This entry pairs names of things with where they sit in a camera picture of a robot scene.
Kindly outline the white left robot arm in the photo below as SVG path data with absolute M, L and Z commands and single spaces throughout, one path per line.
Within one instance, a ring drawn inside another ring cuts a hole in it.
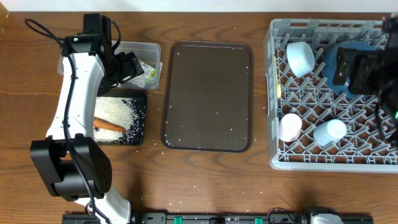
M 143 74 L 133 53 L 117 53 L 115 22 L 85 14 L 82 32 L 56 37 L 63 58 L 57 110 L 45 139 L 33 141 L 30 156 L 48 192 L 76 202 L 83 215 L 64 215 L 64 223 L 139 223 L 129 200 L 112 185 L 111 161 L 94 140 L 96 98 Z

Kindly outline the green snack wrapper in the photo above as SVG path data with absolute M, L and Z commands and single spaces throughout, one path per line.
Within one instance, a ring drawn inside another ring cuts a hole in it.
M 153 69 L 150 73 L 149 73 L 149 78 L 152 78 L 156 73 L 156 69 Z

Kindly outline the small blue cup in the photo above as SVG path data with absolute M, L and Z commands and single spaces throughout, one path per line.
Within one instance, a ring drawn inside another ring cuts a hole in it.
M 313 138 L 320 146 L 326 146 L 329 143 L 337 143 L 347 133 L 347 127 L 344 122 L 333 119 L 318 125 L 313 130 Z

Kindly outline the white tissue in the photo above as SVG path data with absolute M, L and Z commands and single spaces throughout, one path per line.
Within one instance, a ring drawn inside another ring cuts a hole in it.
M 152 78 L 149 78 L 149 73 L 155 69 L 155 66 L 151 63 L 146 63 L 145 61 L 139 59 L 139 64 L 142 67 L 144 73 L 134 77 L 124 84 L 124 86 L 128 88 L 141 88 L 141 89 L 150 89 L 154 85 L 156 81 L 156 73 Z

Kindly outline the light blue rice bowl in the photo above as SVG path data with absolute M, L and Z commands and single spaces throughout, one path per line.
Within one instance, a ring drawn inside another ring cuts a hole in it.
M 315 68 L 315 57 L 306 42 L 289 43 L 286 48 L 287 60 L 296 77 L 303 77 Z

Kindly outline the orange carrot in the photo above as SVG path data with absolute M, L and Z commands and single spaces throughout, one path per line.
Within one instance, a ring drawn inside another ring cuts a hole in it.
M 106 130 L 110 130 L 110 131 L 116 131 L 119 133 L 123 133 L 126 131 L 126 129 L 122 126 L 110 123 L 108 121 L 105 121 L 105 120 L 97 118 L 97 117 L 94 117 L 93 126 L 98 129 L 106 129 Z

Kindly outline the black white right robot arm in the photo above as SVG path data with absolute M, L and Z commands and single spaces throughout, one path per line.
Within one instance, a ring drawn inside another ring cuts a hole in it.
M 383 51 L 356 50 L 340 47 L 336 54 L 336 72 L 332 83 L 349 80 L 348 91 L 356 95 L 377 97 L 374 114 L 382 140 L 397 143 L 397 131 L 386 138 L 379 110 L 386 112 L 397 127 L 397 13 L 382 20 L 381 30 L 389 34 Z

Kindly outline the dark blue plate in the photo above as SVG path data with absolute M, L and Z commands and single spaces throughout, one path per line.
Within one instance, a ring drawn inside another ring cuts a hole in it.
M 332 83 L 336 72 L 337 51 L 339 47 L 356 49 L 356 50 L 370 50 L 370 51 L 375 51 L 376 49 L 371 45 L 362 41 L 347 40 L 330 47 L 323 56 L 323 62 L 325 63 L 325 66 L 322 69 L 322 76 L 323 78 L 326 78 L 327 87 L 330 88 L 337 95 L 345 93 L 346 98 L 351 100 L 354 97 L 356 97 L 356 94 L 352 94 L 348 90 L 349 78 L 346 80 L 345 84 L 341 86 L 334 85 Z

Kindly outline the pink cup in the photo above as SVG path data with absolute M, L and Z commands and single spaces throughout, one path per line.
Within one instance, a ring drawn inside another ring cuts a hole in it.
M 296 141 L 302 129 L 300 116 L 288 113 L 279 121 L 279 139 L 283 142 Z

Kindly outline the yellow plastic spoon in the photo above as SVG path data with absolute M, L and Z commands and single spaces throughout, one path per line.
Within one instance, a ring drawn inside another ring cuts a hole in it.
M 275 69 L 277 98 L 279 99 L 279 98 L 281 98 L 282 90 L 281 90 L 281 85 L 279 83 L 279 72 L 278 72 L 278 69 L 277 69 L 277 62 L 276 62 L 276 57 L 275 56 L 273 56 L 273 61 L 274 61 L 274 69 Z

